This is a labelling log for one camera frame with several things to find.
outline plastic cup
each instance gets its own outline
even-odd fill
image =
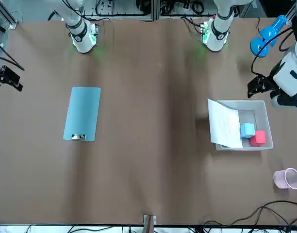
[[[294,168],[276,171],[274,174],[274,182],[281,189],[297,189],[297,171]]]

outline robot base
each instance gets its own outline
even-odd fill
[[[76,39],[71,36],[73,45],[80,53],[89,52],[97,44],[97,37],[99,33],[98,25],[90,23],[89,21],[86,23],[89,30],[87,30],[87,33],[83,36],[81,42],[76,41]]]
[[[201,40],[202,40],[202,43],[210,51],[218,52],[226,44],[228,33],[222,40],[218,40],[217,37],[212,32],[212,28],[211,28],[212,22],[213,22],[213,19],[211,18],[209,21],[204,22],[201,25],[201,27],[202,27]]]

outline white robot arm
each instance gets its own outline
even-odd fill
[[[97,43],[96,25],[81,17],[78,9],[83,0],[67,0],[65,2],[62,0],[48,0],[48,2],[65,20],[76,49],[81,53],[89,52]]]
[[[217,7],[216,17],[205,22],[206,32],[202,36],[202,42],[211,51],[220,51],[226,43],[230,25],[234,19],[233,7],[245,5],[253,0],[214,0]]]
[[[297,39],[297,14],[292,20],[292,29]],[[275,65],[269,76],[258,74],[248,83],[247,88],[248,98],[259,92],[271,91],[270,97],[275,107],[297,107],[297,41]]]

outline metal clamp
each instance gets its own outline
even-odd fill
[[[86,140],[86,135],[85,134],[72,134],[71,139],[77,140],[77,141],[84,141],[84,140]]]

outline table surface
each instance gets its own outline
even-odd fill
[[[272,150],[210,143],[207,98],[247,99],[256,22],[235,19],[219,53],[183,20],[100,22],[88,54],[63,22],[19,24],[7,51],[26,68],[10,66],[23,91],[0,89],[0,223],[141,224],[154,214],[158,224],[229,224],[265,202],[297,201],[273,184],[274,171],[297,169],[297,109],[254,98],[266,102]],[[270,48],[255,69],[269,74],[282,55]],[[95,142],[63,140],[73,86],[102,89]],[[297,217],[296,206],[272,208]],[[267,211],[259,223],[283,224]]]

